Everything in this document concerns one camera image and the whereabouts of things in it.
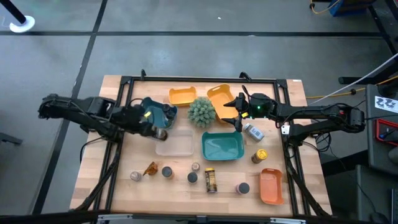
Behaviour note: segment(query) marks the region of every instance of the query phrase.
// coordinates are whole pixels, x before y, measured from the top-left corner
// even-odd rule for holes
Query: green cactus toy
[[[199,97],[190,104],[188,119],[200,128],[208,127],[216,119],[216,111],[211,101],[205,97]]]

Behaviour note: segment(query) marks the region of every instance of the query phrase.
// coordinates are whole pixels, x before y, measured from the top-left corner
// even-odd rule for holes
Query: tin can
[[[214,170],[214,168],[206,168],[205,176],[206,176],[207,192],[208,193],[217,192],[216,171]]]
[[[198,172],[200,170],[200,165],[197,162],[194,162],[191,166],[192,171]]]
[[[268,157],[267,151],[265,151],[264,149],[259,149],[257,150],[256,153],[253,154],[253,156],[251,156],[251,160],[253,163],[258,164],[261,161],[267,159],[267,157]]]
[[[130,174],[130,179],[132,179],[134,181],[140,181],[141,177],[142,177],[142,175],[140,173],[138,173],[137,171],[133,171]]]
[[[198,180],[198,174],[195,172],[191,172],[188,174],[187,178],[188,178],[188,182],[190,182],[191,184],[194,184]]]
[[[253,125],[247,123],[243,127],[243,131],[246,132],[250,137],[253,138],[256,142],[261,141],[264,138],[264,134],[260,131],[260,129],[254,127]]]
[[[172,179],[174,177],[174,172],[170,167],[163,167],[162,175],[168,179]]]
[[[236,193],[238,194],[247,194],[250,191],[250,186],[248,183],[240,183],[235,187]]]

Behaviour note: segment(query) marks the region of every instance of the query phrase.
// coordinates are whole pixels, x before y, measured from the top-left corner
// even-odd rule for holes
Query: white can
[[[259,129],[249,123],[243,127],[243,130],[257,142],[261,141],[261,139],[264,137],[264,134]]]

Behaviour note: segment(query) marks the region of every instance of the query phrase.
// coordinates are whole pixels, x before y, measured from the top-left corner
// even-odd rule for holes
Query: teal bowl
[[[151,112],[151,114],[149,115],[149,117],[147,119],[150,123],[154,124],[154,126],[157,126],[158,128],[170,129],[170,128],[172,128],[174,121],[177,119],[177,107],[176,106],[170,105],[171,110],[175,113],[175,118],[170,123],[167,121],[166,116],[163,113],[163,110],[162,110],[163,104],[162,103],[156,102],[156,101],[152,100],[150,97],[145,97],[142,100],[141,105],[145,109],[145,113],[148,111]]]
[[[208,133],[201,136],[201,150],[203,157],[209,161],[228,161],[243,157],[243,137],[235,131],[233,133]]]

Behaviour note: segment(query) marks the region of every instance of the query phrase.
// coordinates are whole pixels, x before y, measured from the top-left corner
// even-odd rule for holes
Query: white cable
[[[349,84],[348,86],[344,86],[343,88],[341,88],[341,89],[339,89],[339,90],[336,90],[336,91],[334,91],[333,93],[330,93],[329,95],[324,96],[323,98],[320,98],[319,100],[316,100],[316,101],[314,101],[314,102],[312,102],[312,103],[310,103],[310,104],[308,104],[308,105],[311,105],[311,104],[314,104],[314,103],[316,103],[316,102],[319,102],[319,101],[321,101],[321,100],[323,100],[323,99],[325,99],[325,98],[328,98],[328,97],[331,96],[331,95],[334,95],[334,94],[340,92],[341,90],[344,90],[344,89],[346,89],[346,88],[348,88],[348,87],[350,87],[350,86],[352,86],[352,85],[355,85],[357,82],[360,82],[360,81],[363,80],[364,78],[373,75],[375,72],[377,72],[378,70],[380,70],[380,68],[382,68],[383,66],[385,66],[387,63],[389,63],[390,61],[392,61],[392,60],[393,60],[394,58],[396,58],[397,56],[398,56],[398,54],[395,54],[395,55],[392,56],[389,60],[387,60],[387,61],[384,62],[382,65],[378,66],[375,70],[371,71],[369,74],[365,75],[364,77],[360,78],[359,80],[356,80],[355,82]]]

